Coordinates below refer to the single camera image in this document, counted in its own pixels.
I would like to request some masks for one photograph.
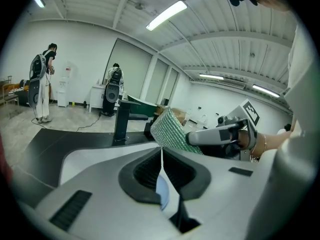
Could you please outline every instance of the green bubble wrap pouch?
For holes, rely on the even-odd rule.
[[[186,132],[170,107],[166,108],[157,118],[151,126],[150,132],[161,148],[176,148],[203,155],[198,146],[187,144]]]

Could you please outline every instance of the black pants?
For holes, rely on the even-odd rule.
[[[114,113],[114,108],[116,103],[115,102],[109,102],[106,98],[106,90],[107,87],[105,87],[104,95],[103,95],[103,103],[102,103],[102,113],[105,115],[112,115]]]

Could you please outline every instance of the concrete floor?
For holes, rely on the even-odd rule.
[[[17,107],[16,105],[7,105],[0,107],[0,133],[5,151],[5,157],[11,167],[20,160],[25,148],[42,128],[37,124],[35,114],[32,108],[27,106]],[[81,106],[58,107],[56,103],[49,107],[52,122],[43,123],[42,126],[47,129],[76,132],[78,127],[90,126],[99,117],[99,109],[92,109],[92,112]],[[113,133],[115,130],[116,116],[100,119],[91,127],[80,128],[78,132],[87,133]],[[129,120],[128,132],[141,132],[145,129],[148,121]],[[188,121],[184,127],[186,132],[198,130],[195,125]]]

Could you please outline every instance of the shoe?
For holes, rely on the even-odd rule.
[[[42,118],[42,122],[44,122],[44,123],[49,123],[49,122],[51,122],[52,121],[52,118],[50,117],[50,116],[47,116],[47,117],[43,117]]]

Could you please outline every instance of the ceiling light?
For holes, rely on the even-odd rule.
[[[184,9],[187,9],[188,6],[182,1],[179,0],[174,5],[170,6],[168,9],[166,9],[164,12],[160,13],[153,21],[150,22],[148,26],[145,28],[147,30],[154,30],[157,26],[159,26],[162,22],[166,21],[173,15],[183,11]]]
[[[34,0],[40,8],[45,7],[45,2],[43,0]]]
[[[219,80],[224,79],[222,76],[212,75],[212,74],[199,74],[199,76],[202,78],[213,78],[213,79],[219,79]]]
[[[279,94],[277,94],[277,93],[275,93],[275,92],[273,92],[273,91],[270,91],[270,90],[268,90],[268,89],[266,89],[266,88],[260,87],[260,86],[258,86],[258,85],[255,85],[255,84],[254,84],[252,87],[253,87],[254,89],[257,89],[257,90],[261,91],[261,92],[264,92],[264,93],[266,93],[266,94],[269,94],[269,95],[271,95],[271,96],[274,96],[274,97],[276,97],[276,98],[279,98],[279,97],[280,97]]]

